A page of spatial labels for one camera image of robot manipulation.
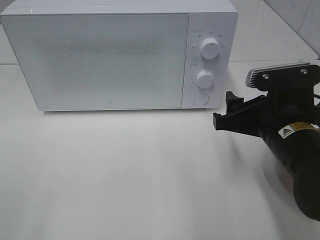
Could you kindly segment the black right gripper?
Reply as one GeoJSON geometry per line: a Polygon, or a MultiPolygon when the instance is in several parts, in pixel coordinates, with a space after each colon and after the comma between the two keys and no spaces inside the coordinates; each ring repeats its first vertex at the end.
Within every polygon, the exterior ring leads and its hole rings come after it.
{"type": "Polygon", "coordinates": [[[285,88],[248,101],[227,91],[226,114],[214,112],[213,126],[263,140],[319,140],[320,107],[314,99],[320,96],[314,89],[285,88]]]}

